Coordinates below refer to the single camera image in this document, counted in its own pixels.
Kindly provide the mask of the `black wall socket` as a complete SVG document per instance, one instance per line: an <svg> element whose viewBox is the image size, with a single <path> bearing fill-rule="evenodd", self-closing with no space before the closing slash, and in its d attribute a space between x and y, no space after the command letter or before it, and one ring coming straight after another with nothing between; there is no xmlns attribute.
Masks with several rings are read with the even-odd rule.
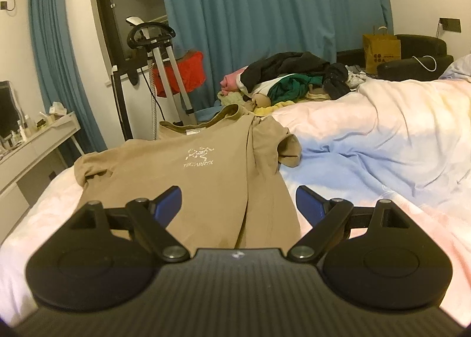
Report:
<svg viewBox="0 0 471 337"><path fill-rule="evenodd" d="M440 18L439 24L443 31L449 31L454 33L461 32L461 20L451 18Z"/></svg>

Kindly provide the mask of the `cosmetics on desk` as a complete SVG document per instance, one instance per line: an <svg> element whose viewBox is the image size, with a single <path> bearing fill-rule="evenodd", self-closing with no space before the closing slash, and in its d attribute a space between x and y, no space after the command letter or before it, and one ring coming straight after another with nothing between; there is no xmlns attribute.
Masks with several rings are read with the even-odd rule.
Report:
<svg viewBox="0 0 471 337"><path fill-rule="evenodd" d="M15 148L23 145L29 139L51 126L53 122L68 115L62 103L54 102L49 107L49 113L39 112L37 120L33 120L29 115L20 117L18 114L12 114L10 117L2 116L1 122L1 158L13 151Z"/></svg>

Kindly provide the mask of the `blue curtain right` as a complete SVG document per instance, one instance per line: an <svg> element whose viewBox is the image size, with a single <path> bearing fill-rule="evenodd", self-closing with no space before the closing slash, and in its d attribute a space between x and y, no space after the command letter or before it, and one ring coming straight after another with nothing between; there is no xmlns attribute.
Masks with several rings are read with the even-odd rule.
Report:
<svg viewBox="0 0 471 337"><path fill-rule="evenodd" d="M375 27L392 27L389 0L165 0L178 51L204 55L206 80L190 95L215 103L223 77L263 57L311 52L327 61L359 49Z"/></svg>

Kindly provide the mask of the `blue curtain left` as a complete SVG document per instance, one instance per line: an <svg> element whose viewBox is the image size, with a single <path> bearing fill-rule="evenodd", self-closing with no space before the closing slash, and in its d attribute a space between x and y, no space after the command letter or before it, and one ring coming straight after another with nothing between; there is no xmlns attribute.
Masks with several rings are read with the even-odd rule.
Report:
<svg viewBox="0 0 471 337"><path fill-rule="evenodd" d="M107 149L89 104L73 52L65 0L28 0L29 29L43 104L59 102L77 116L85 153Z"/></svg>

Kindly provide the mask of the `pastel tie-dye duvet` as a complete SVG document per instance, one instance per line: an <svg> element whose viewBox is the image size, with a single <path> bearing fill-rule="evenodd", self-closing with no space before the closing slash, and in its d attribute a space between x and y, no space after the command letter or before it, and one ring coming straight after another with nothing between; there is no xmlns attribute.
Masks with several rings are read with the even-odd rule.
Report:
<svg viewBox="0 0 471 337"><path fill-rule="evenodd" d="M336 101L294 104L269 117L295 135L301 146L299 165L279 169L297 211L300 239L312 226L296 206L299 186L356 206L395 204L449 257L453 276L441 306L457 322L468 325L470 82L371 80ZM10 326L37 310L26 283L26 265L63 225L76 225L77 246L61 243L59 257L68 279L82 283L77 291L80 301L89 305L101 289L113 289L109 274L120 268L119 261L106 256L93 236L96 220L109 207L98 200L82 202L83 189L73 168L50 183L40 202L1 246L1 319ZM100 209L86 210L90 203ZM188 251L196 256L211 249L225 251L235 260L252 249L289 251Z"/></svg>

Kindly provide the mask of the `tan t-shirt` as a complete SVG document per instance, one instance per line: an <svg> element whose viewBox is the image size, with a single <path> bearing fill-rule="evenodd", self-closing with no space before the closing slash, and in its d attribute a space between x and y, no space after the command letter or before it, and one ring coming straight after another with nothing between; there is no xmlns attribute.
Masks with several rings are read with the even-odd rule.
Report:
<svg viewBox="0 0 471 337"><path fill-rule="evenodd" d="M190 251L288 250L300 239L279 169L299 165L301 146L275 119L232 104L206 123L161 122L158 135L79 158L73 169L82 202L122 207L178 186L182 205L168 231Z"/></svg>

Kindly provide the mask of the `blue curtain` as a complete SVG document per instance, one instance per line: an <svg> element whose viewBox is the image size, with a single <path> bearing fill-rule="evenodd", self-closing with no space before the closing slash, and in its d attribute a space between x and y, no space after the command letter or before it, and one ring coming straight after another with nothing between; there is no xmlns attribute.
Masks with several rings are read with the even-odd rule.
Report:
<svg viewBox="0 0 471 337"><path fill-rule="evenodd" d="M43 104L59 102L77 116L85 153L107 149L89 104L73 52L65 0L28 0L29 29Z"/></svg>
<svg viewBox="0 0 471 337"><path fill-rule="evenodd" d="M204 55L206 80L190 95L215 103L223 77L263 57L311 52L327 61L359 49L375 27L392 27L389 0L165 0L178 51Z"/></svg>

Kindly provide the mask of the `garment steamer stand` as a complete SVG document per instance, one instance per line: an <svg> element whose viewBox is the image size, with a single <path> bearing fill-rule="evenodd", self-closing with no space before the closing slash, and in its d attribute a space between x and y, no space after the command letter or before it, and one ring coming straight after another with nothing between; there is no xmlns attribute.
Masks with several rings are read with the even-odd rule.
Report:
<svg viewBox="0 0 471 337"><path fill-rule="evenodd" d="M160 21L144 21L137 16L129 16L125 21L131 26L127 35L130 49L144 49L148 57L148 84L156 109L157 86L154 76L158 76L163 87L167 113L161 112L162 120L173 120L179 126L196 125L197 119L192 102L184 86L173 51L173 38L176 32L168 24Z"/></svg>

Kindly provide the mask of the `brown paper bag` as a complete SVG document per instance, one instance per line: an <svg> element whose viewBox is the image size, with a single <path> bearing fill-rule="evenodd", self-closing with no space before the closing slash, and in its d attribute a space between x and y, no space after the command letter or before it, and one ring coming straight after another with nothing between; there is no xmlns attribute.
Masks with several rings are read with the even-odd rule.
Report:
<svg viewBox="0 0 471 337"><path fill-rule="evenodd" d="M376 74L379 65L402 59L401 41L386 26L374 26L372 34L362 36L362 45L368 74Z"/></svg>

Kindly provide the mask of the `pile of mixed clothes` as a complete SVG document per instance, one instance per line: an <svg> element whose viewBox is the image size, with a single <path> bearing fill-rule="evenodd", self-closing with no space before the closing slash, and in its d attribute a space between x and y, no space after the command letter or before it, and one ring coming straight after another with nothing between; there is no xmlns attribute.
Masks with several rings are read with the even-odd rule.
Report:
<svg viewBox="0 0 471 337"><path fill-rule="evenodd" d="M338 62L329 67L327 76L287 74L265 81L252 93L243 91L242 71L222 80L218 100L223 106L238 104L254 115L263 117L272 112L304 101L333 101L353 92L366 81L364 54L359 50L341 52Z"/></svg>

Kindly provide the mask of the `wavy black vanity mirror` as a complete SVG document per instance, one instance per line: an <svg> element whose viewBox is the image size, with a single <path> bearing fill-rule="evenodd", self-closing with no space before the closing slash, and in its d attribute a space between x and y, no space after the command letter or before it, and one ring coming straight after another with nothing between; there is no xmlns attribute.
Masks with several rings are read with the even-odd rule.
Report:
<svg viewBox="0 0 471 337"><path fill-rule="evenodd" d="M12 131L18 131L20 119L21 114L10 82L2 81L0 83L0 136L2 139L10 136Z"/></svg>

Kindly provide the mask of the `white vanity desk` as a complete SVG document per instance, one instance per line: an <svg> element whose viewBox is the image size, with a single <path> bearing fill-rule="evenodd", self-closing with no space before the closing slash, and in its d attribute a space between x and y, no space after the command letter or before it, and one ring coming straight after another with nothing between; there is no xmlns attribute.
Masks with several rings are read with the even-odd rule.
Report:
<svg viewBox="0 0 471 337"><path fill-rule="evenodd" d="M58 147L67 140L83 155L75 137L80 129L76 114L71 112L33 134L1 159L1 240L7 238L33 204L19 182L51 153L57 154Z"/></svg>

